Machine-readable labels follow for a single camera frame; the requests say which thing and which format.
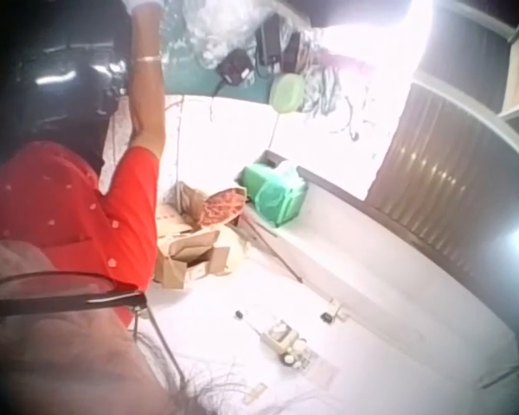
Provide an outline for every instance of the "brown paper bag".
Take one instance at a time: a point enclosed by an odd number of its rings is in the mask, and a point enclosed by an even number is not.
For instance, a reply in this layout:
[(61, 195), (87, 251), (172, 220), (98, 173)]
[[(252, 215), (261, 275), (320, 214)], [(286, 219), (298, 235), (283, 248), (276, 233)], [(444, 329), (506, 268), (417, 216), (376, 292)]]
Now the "brown paper bag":
[(218, 236), (218, 230), (208, 230), (158, 243), (154, 280), (164, 288), (180, 290), (189, 281), (223, 271), (222, 252), (215, 250)]
[(198, 227), (225, 225), (239, 216), (246, 205), (246, 189), (236, 184), (211, 193), (185, 183), (180, 186), (183, 212)]

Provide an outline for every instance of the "red kurta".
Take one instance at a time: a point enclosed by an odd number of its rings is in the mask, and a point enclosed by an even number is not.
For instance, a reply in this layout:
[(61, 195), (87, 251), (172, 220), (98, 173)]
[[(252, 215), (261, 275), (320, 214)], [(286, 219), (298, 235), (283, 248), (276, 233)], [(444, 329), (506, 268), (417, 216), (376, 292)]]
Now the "red kurta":
[[(40, 248), (60, 271), (89, 271), (144, 290), (156, 262), (159, 161), (130, 148), (106, 195), (87, 163), (59, 144), (38, 142), (0, 169), (0, 239)], [(119, 310), (124, 324), (129, 310)]]

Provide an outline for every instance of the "corrugated metal sheet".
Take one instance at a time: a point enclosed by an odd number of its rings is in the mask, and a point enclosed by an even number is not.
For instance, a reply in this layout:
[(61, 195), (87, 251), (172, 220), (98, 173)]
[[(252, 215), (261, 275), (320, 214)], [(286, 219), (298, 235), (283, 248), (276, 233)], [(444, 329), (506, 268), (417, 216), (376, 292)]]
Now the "corrugated metal sheet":
[(519, 157), (499, 137), (414, 86), (366, 203), (435, 252), (435, 262), (514, 324), (516, 294), (503, 298), (511, 275), (492, 271), (485, 255), (519, 227)]

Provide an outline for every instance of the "small black object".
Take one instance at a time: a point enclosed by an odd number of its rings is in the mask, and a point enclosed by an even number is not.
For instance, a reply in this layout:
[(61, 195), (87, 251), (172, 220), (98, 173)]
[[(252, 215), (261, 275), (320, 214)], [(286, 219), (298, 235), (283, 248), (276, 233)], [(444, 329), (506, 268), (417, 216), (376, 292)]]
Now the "small black object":
[(265, 20), (256, 31), (259, 63), (264, 67), (280, 62), (280, 27), (280, 16), (275, 14)]
[(335, 322), (335, 317), (331, 316), (329, 313), (323, 313), (321, 315), (321, 320), (323, 320), (327, 324), (332, 324)]
[(298, 65), (298, 53), (300, 52), (300, 32), (294, 32), (288, 41), (288, 46), (283, 52), (281, 68), (284, 73), (296, 73)]
[(221, 61), (215, 71), (223, 78), (225, 84), (238, 86), (253, 72), (253, 63), (246, 50), (235, 49)]

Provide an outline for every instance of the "bracelet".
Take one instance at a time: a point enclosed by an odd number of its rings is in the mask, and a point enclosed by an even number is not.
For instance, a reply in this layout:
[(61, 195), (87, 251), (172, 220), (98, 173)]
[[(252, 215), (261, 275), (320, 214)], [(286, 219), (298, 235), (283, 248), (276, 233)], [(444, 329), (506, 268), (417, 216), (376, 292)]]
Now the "bracelet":
[(135, 58), (133, 62), (159, 62), (162, 60), (162, 55), (157, 54), (156, 56), (142, 56), (140, 58)]

